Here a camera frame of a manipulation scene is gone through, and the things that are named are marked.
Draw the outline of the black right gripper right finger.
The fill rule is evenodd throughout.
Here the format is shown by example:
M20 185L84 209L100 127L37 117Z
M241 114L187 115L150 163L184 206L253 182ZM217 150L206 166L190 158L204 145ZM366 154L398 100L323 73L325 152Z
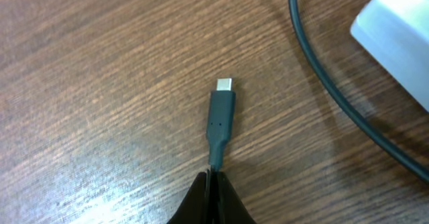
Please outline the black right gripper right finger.
M221 224L256 224L224 172L217 172L217 219Z

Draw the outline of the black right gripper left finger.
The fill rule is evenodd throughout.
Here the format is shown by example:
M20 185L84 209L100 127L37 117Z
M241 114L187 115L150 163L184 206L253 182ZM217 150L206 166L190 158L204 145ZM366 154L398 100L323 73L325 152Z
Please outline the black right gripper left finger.
M199 172L168 224L203 224L206 214L206 172Z

